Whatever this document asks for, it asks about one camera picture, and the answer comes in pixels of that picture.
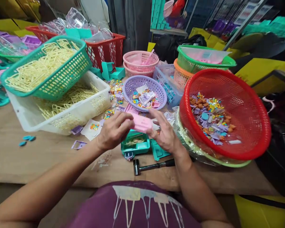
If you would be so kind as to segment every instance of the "shelf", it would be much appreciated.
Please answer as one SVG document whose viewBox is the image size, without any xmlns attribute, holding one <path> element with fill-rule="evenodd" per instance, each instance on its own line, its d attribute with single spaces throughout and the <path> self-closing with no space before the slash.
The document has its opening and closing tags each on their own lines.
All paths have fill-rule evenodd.
<svg viewBox="0 0 285 228">
<path fill-rule="evenodd" d="M 153 32 L 154 34 L 169 34 L 169 35 L 179 35 L 187 37 L 188 34 L 183 29 L 178 28 L 171 28 L 171 29 L 150 29 L 150 32 Z"/>
</svg>

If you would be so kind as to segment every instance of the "white plastic basket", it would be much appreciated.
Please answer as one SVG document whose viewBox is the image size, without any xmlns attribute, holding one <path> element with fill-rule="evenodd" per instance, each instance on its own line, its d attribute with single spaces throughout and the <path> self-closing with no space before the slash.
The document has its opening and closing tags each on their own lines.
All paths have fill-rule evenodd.
<svg viewBox="0 0 285 228">
<path fill-rule="evenodd" d="M 89 119 L 110 108 L 110 86 L 90 71 L 85 73 L 82 79 L 88 86 L 92 83 L 99 92 L 48 120 L 44 119 L 32 96 L 17 97 L 7 91 L 23 130 L 26 132 L 43 130 L 60 135 L 69 135 L 70 130 L 74 127 L 85 125 Z"/>
</svg>

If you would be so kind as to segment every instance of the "hammer head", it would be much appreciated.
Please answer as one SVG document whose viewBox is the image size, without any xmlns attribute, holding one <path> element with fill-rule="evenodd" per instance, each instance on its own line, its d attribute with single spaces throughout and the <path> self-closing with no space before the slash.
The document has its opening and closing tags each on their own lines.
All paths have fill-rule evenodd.
<svg viewBox="0 0 285 228">
<path fill-rule="evenodd" d="M 133 167 L 134 167 L 134 175 L 135 176 L 140 175 L 139 160 L 138 159 L 133 160 Z"/>
</svg>

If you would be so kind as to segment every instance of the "hammer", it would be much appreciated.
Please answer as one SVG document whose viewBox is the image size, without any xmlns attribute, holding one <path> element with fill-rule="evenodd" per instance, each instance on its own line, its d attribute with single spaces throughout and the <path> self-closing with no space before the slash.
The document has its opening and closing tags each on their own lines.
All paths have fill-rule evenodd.
<svg viewBox="0 0 285 228">
<path fill-rule="evenodd" d="M 161 168 L 161 167 L 171 167 L 171 166 L 175 166 L 175 161 L 174 158 L 167 160 L 165 162 L 161 162 L 161 163 L 156 163 L 153 165 L 148 165 L 148 166 L 139 166 L 139 160 L 138 159 L 134 159 L 133 160 L 133 166 L 134 166 L 134 175 L 138 176 L 140 175 L 140 173 L 142 171 L 146 171 L 146 170 L 150 170 L 150 169 L 156 169 L 156 168 Z"/>
</svg>

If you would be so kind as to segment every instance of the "finger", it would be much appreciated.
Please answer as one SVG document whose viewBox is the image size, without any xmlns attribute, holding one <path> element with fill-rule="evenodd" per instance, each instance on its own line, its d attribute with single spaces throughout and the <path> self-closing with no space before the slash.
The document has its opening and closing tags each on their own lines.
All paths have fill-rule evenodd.
<svg viewBox="0 0 285 228">
<path fill-rule="evenodd" d="M 116 126 L 119 127 L 126 119 L 132 120 L 133 116 L 131 113 L 122 112 L 116 119 Z"/>
<path fill-rule="evenodd" d="M 159 140 L 159 134 L 157 133 L 157 131 L 154 131 L 152 128 L 148 129 L 146 133 L 148 136 L 153 138 L 155 141 Z"/>
<path fill-rule="evenodd" d="M 110 119 L 117 119 L 117 117 L 119 117 L 121 114 L 121 111 L 116 111 L 114 112 L 114 115 L 110 117 Z"/>
<path fill-rule="evenodd" d="M 126 121 L 118 128 L 118 133 L 120 136 L 123 136 L 127 131 L 130 131 L 132 127 L 134 127 L 134 121 Z"/>
<path fill-rule="evenodd" d="M 158 121 L 153 120 L 153 123 L 155 123 L 156 125 L 158 125 L 158 126 L 159 126 L 159 122 L 158 122 Z"/>
<path fill-rule="evenodd" d="M 127 130 L 126 133 L 123 134 L 123 136 L 121 137 L 121 141 L 124 141 L 127 137 L 127 135 L 129 134 L 131 129 Z"/>
<path fill-rule="evenodd" d="M 159 125 L 168 122 L 162 112 L 155 110 L 155 109 L 149 109 L 149 112 L 157 119 L 157 121 L 159 122 Z"/>
</svg>

